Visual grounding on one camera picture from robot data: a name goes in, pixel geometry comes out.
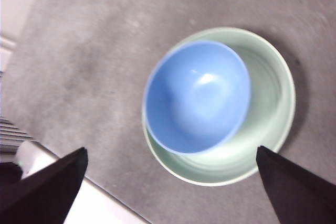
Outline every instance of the blue bowl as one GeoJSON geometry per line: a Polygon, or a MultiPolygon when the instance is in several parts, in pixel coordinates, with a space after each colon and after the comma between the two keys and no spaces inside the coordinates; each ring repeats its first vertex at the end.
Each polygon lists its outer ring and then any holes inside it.
{"type": "Polygon", "coordinates": [[[250,79],[238,54],[219,42],[199,40],[157,64],[145,88],[143,113],[163,148],[200,154],[238,131],[249,101],[250,79]]]}

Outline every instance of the green bowl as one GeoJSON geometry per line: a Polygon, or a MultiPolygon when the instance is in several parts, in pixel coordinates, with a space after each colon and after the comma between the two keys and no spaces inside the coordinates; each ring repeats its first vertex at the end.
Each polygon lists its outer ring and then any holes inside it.
{"type": "Polygon", "coordinates": [[[175,47],[194,40],[224,43],[244,61],[252,92],[250,108],[242,127],[228,142],[194,156],[173,154],[159,146],[146,129],[143,112],[144,135],[155,158],[177,178],[201,186],[235,183],[258,171],[258,146],[264,145],[277,152],[283,145],[295,113],[293,79],[275,47],[250,31],[239,28],[209,29],[184,39],[175,47]]]}

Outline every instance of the gray carpet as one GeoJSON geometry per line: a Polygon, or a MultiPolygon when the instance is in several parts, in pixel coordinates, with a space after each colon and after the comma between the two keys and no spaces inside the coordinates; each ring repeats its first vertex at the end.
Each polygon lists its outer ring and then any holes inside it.
{"type": "Polygon", "coordinates": [[[36,0],[2,80],[2,113],[153,223],[277,223],[259,174],[205,188],[173,177],[142,133],[143,88],[182,38],[235,26],[273,43],[297,90],[281,154],[336,183],[336,0],[36,0]]]}

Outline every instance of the ceramic bowl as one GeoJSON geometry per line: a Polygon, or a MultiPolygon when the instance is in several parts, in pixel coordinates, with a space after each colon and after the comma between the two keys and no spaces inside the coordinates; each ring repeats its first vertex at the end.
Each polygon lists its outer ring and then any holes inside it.
{"type": "Polygon", "coordinates": [[[258,171],[256,151],[264,145],[274,152],[283,145],[295,113],[295,88],[281,54],[260,36],[238,28],[214,28],[194,34],[176,47],[195,40],[226,44],[242,58],[251,80],[251,101],[239,131],[215,149],[194,156],[171,153],[162,148],[146,128],[148,146],[171,174],[202,186],[221,186],[240,181],[258,171]]]}
{"type": "Polygon", "coordinates": [[[230,139],[242,125],[250,79],[241,58],[222,43],[188,42],[154,68],[143,109],[148,131],[167,151],[205,153],[230,139]]]}

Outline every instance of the bowl rim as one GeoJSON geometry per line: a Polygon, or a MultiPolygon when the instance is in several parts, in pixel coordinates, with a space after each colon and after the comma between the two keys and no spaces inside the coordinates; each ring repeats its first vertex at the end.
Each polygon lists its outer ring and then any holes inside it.
{"type": "MultiPolygon", "coordinates": [[[[287,123],[284,125],[284,130],[282,132],[282,135],[280,136],[279,138],[279,141],[277,142],[277,144],[271,148],[271,150],[273,152],[278,152],[280,150],[280,148],[283,146],[288,134],[289,134],[289,131],[291,129],[291,126],[292,126],[292,123],[293,123],[293,120],[294,120],[294,115],[295,115],[295,107],[296,107],[296,93],[295,93],[295,85],[294,85],[294,81],[293,81],[293,78],[292,78],[292,75],[291,75],[291,72],[290,72],[290,69],[287,65],[287,63],[285,62],[284,58],[282,57],[282,55],[280,54],[280,52],[270,43],[268,42],[266,39],[262,38],[260,35],[252,32],[252,31],[248,31],[248,30],[245,30],[245,29],[241,29],[241,28],[236,28],[236,27],[215,27],[215,28],[210,28],[210,29],[206,29],[206,30],[202,30],[202,31],[199,31],[197,33],[194,33],[188,37],[186,37],[185,39],[183,39],[182,41],[180,41],[179,43],[177,43],[174,47],[178,47],[184,43],[186,43],[187,41],[192,41],[194,40],[195,38],[197,38],[199,35],[208,35],[208,34],[212,34],[214,32],[217,32],[217,31],[237,31],[237,32],[240,32],[240,33],[243,33],[243,34],[246,34],[246,35],[249,35],[249,36],[252,36],[252,37],[255,37],[256,39],[260,40],[261,42],[263,42],[264,44],[266,44],[274,53],[275,55],[279,58],[280,62],[282,63],[282,66],[284,67],[285,71],[286,71],[286,77],[287,77],[287,80],[289,82],[289,90],[290,90],[290,94],[289,94],[289,98],[290,98],[290,102],[288,103],[289,104],[289,114],[288,114],[288,120],[287,120],[287,123]]],[[[185,181],[185,182],[188,182],[188,183],[191,183],[191,184],[194,184],[194,185],[199,185],[199,186],[224,186],[224,185],[229,185],[229,184],[233,184],[235,182],[238,182],[238,181],[241,181],[251,175],[253,175],[254,173],[256,173],[258,171],[258,166],[255,165],[254,168],[252,168],[251,170],[249,170],[248,172],[236,177],[236,178],[233,178],[233,179],[229,179],[229,180],[226,180],[226,181],[222,181],[222,182],[215,182],[215,183],[208,183],[208,182],[198,182],[198,181],[194,181],[194,180],[191,180],[191,179],[188,179],[188,178],[185,178],[179,174],[177,174],[176,172],[174,172],[173,170],[171,170],[169,167],[167,167],[163,161],[161,161],[160,157],[158,157],[158,155],[156,154],[155,150],[153,149],[152,147],[152,144],[149,140],[149,136],[148,136],[148,133],[147,133],[147,129],[146,129],[146,123],[145,123],[145,119],[144,119],[144,111],[142,111],[142,129],[143,129],[143,133],[144,133],[144,136],[145,136],[145,139],[146,139],[146,142],[147,142],[147,145],[150,149],[150,151],[152,152],[152,154],[154,155],[155,159],[169,172],[171,173],[172,175],[174,175],[175,177],[185,181]]]]}
{"type": "Polygon", "coordinates": [[[144,89],[144,95],[143,95],[143,99],[142,99],[142,114],[146,115],[146,111],[147,111],[147,101],[148,101],[148,94],[149,94],[149,90],[150,90],[150,86],[154,81],[154,78],[156,76],[156,74],[160,71],[160,69],[162,68],[162,66],[164,66],[164,64],[167,63],[167,61],[169,59],[171,59],[177,52],[184,50],[186,48],[189,47],[193,47],[195,45],[199,45],[199,44],[207,44],[207,45],[215,45],[215,46],[219,46],[222,49],[228,51],[238,62],[239,66],[241,67],[242,70],[242,74],[246,77],[247,82],[246,82],[246,91],[247,91],[247,99],[246,99],[246,104],[243,104],[243,109],[241,114],[239,115],[239,118],[236,120],[236,122],[234,123],[234,127],[232,127],[232,129],[230,129],[228,131],[228,133],[224,136],[221,137],[220,140],[206,148],[203,149],[201,151],[197,151],[197,152],[180,152],[180,151],[176,151],[173,150],[171,148],[169,148],[168,146],[164,145],[160,139],[155,135],[153,129],[151,128],[150,122],[147,118],[147,116],[144,117],[145,119],[145,123],[146,123],[146,128],[147,130],[150,132],[152,138],[164,149],[166,149],[169,152],[172,152],[174,154],[178,154],[178,155],[184,155],[184,156],[193,156],[193,155],[199,155],[199,154],[204,154],[208,151],[211,151],[212,149],[218,147],[219,145],[225,143],[226,141],[230,140],[240,129],[240,127],[242,126],[243,122],[245,121],[245,118],[247,116],[248,110],[249,110],[249,105],[250,105],[250,101],[251,101],[251,81],[250,81],[250,76],[248,73],[248,69],[244,63],[244,61],[241,59],[241,57],[235,52],[233,51],[229,46],[214,41],[214,40],[207,40],[207,39],[201,39],[201,40],[195,40],[195,41],[189,41],[183,44],[179,44],[178,46],[174,46],[172,49],[170,49],[165,56],[159,60],[159,62],[155,65],[155,67],[153,68],[151,74],[148,77],[145,89],[144,89]]]}

